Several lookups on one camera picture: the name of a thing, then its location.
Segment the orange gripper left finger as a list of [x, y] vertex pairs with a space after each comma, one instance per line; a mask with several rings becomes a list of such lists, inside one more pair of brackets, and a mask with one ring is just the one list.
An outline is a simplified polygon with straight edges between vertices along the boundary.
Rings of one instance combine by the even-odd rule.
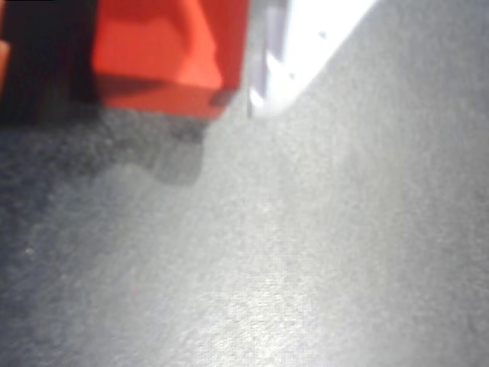
[[3, 125], [68, 122], [98, 102], [91, 66], [96, 1], [5, 1]]

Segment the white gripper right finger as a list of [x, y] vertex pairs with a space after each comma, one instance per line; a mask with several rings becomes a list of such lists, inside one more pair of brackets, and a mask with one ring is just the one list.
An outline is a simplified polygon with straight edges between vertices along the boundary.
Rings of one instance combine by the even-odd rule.
[[269, 7], [264, 44], [251, 62], [250, 117], [274, 117], [291, 107], [376, 4], [299, 0]]

